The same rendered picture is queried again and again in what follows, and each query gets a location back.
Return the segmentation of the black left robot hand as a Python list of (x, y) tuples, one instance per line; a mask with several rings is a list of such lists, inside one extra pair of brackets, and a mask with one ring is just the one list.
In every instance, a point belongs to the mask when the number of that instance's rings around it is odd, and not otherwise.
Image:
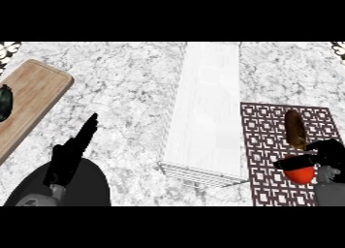
[(52, 161), (45, 176), (43, 184), (46, 186), (67, 186), (75, 177), (83, 153), (98, 131), (98, 114), (94, 113), (75, 138), (70, 138), (66, 144), (57, 144), (54, 147)]

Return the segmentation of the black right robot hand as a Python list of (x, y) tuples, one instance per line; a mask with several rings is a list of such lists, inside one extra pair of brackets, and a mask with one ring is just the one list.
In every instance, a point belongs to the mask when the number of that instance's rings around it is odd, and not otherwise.
[[(345, 145), (342, 142), (337, 139), (319, 140), (307, 145), (304, 151), (305, 154), (302, 155), (307, 155), (311, 158), (316, 166), (331, 166), (341, 170), (334, 181), (345, 183)], [(283, 161), (285, 159), (280, 159), (274, 162), (274, 167), (279, 170), (283, 170)]]

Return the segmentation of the red tomato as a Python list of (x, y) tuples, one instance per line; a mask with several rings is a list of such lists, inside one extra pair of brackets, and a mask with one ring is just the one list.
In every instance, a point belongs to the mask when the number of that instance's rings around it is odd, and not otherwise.
[(308, 184), (316, 177), (316, 164), (307, 155), (291, 155), (283, 161), (283, 171), (295, 183)]

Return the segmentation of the brown patterned placemat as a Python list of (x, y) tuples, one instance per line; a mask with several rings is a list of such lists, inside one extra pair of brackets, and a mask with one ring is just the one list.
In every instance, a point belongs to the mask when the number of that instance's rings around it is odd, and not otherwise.
[(240, 103), (252, 200), (255, 206), (316, 206), (314, 184), (289, 180), (274, 162), (304, 151), (286, 142), (285, 115), (295, 109), (304, 118), (307, 142), (342, 140), (329, 108)]

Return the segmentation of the brown elongated vegetable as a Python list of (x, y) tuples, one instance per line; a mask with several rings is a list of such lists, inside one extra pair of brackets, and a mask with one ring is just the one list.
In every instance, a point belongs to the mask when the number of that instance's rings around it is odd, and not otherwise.
[(298, 149), (307, 149), (307, 130), (301, 113), (292, 109), (285, 115), (286, 142)]

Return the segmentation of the wooden cutting board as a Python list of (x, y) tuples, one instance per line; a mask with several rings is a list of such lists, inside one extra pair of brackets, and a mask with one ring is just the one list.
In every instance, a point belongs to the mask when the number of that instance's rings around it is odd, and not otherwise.
[(14, 91), (14, 111), (0, 123), (0, 166), (75, 83), (70, 73), (27, 60), (0, 83)]

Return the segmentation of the dark green vegetable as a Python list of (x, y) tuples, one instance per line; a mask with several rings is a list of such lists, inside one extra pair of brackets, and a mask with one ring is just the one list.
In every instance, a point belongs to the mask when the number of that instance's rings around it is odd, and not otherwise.
[(14, 91), (8, 84), (5, 84), (0, 88), (0, 122), (3, 122), (14, 110)]

